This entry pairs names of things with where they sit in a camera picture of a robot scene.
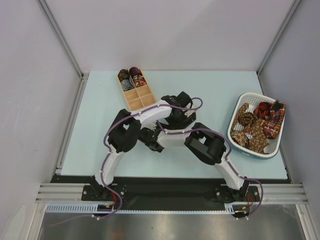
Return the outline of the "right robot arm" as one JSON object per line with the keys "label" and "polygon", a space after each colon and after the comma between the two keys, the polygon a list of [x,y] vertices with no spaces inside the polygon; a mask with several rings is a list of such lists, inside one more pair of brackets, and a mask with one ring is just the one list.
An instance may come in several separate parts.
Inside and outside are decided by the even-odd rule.
{"label": "right robot arm", "polygon": [[248,196],[249,181],[230,159],[231,143],[204,124],[197,122],[187,128],[172,128],[157,122],[153,127],[142,128],[138,139],[159,153],[169,147],[188,148],[201,162],[217,169],[234,201],[242,201]]}

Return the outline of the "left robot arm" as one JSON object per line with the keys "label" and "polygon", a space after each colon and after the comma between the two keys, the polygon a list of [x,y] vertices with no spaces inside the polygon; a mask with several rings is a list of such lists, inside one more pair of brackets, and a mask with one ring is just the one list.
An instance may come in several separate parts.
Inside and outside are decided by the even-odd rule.
{"label": "left robot arm", "polygon": [[120,160],[135,147],[137,141],[161,152],[164,145],[158,143],[158,135],[167,131],[184,134],[196,120],[198,109],[193,98],[182,91],[177,96],[163,96],[140,110],[120,110],[104,136],[107,155],[98,173],[91,178],[92,194],[99,200],[107,199],[114,192],[110,185]]}

